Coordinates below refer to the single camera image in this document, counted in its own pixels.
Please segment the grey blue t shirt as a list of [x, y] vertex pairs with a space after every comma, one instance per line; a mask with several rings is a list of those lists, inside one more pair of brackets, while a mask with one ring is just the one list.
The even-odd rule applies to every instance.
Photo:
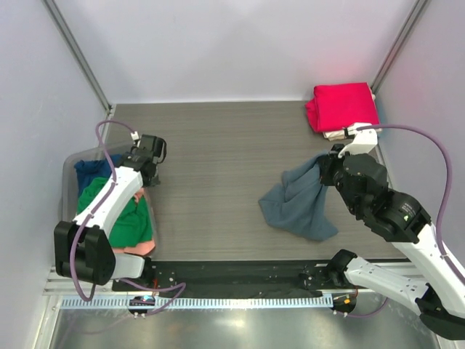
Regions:
[[284, 171], [281, 182], [258, 200], [265, 222], [310, 241], [326, 241], [339, 232], [325, 214], [328, 188], [320, 183], [318, 158]]

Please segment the clear plastic storage bin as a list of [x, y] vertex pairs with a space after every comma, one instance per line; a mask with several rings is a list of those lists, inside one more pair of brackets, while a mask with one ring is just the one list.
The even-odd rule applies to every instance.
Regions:
[[62, 220], [97, 225], [115, 253], [145, 256], [156, 247], [156, 225], [145, 189], [154, 180], [155, 164], [146, 174], [128, 143], [93, 148], [69, 156], [62, 174]]

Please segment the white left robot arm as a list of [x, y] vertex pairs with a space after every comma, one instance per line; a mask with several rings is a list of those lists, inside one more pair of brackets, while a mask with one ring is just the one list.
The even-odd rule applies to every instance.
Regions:
[[158, 165], [165, 157], [162, 140], [139, 141], [131, 146], [89, 206], [70, 222], [61, 221], [55, 226], [54, 258], [59, 276], [99, 286], [128, 278], [140, 291], [153, 285], [154, 273], [145, 267], [146, 258], [115, 253], [109, 237], [134, 194], [158, 179]]

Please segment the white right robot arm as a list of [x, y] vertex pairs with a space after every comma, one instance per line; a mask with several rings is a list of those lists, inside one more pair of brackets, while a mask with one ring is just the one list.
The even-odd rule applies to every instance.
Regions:
[[435, 334], [463, 340], [464, 283], [449, 266], [453, 257], [437, 241], [439, 231], [423, 206], [389, 188], [386, 168], [367, 153], [352, 155], [337, 144], [317, 163], [321, 183], [335, 187], [349, 213], [401, 251], [424, 277], [396, 274], [342, 249], [325, 268], [329, 282], [378, 292], [414, 312]]

